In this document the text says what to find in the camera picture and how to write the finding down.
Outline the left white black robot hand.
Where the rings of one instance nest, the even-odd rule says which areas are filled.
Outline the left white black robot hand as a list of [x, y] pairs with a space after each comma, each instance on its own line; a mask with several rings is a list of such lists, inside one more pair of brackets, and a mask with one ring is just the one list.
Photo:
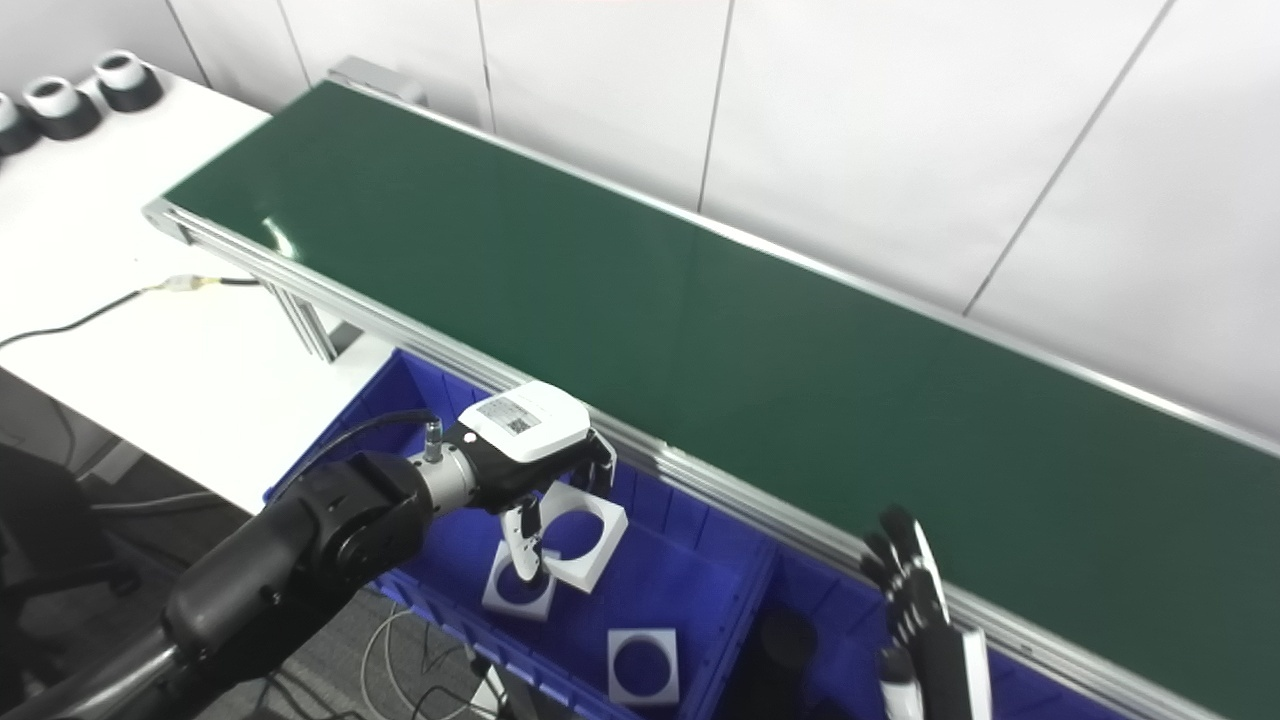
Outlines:
[[[554, 577], [591, 592], [625, 529], [625, 511], [609, 500], [617, 452], [593, 428], [586, 406], [540, 380], [466, 407], [442, 439], [448, 480], [431, 480], [440, 511], [481, 509], [500, 518], [517, 578], [532, 585]], [[603, 507], [595, 548], [570, 571], [547, 568], [545, 527], [566, 512]]]

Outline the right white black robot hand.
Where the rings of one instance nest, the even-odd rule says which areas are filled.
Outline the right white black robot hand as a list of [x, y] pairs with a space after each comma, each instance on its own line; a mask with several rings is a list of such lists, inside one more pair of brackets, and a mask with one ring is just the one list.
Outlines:
[[892, 503], [865, 534], [860, 570], [884, 600], [890, 643], [877, 655], [888, 719], [992, 719], [986, 634], [957, 625], [920, 521]]

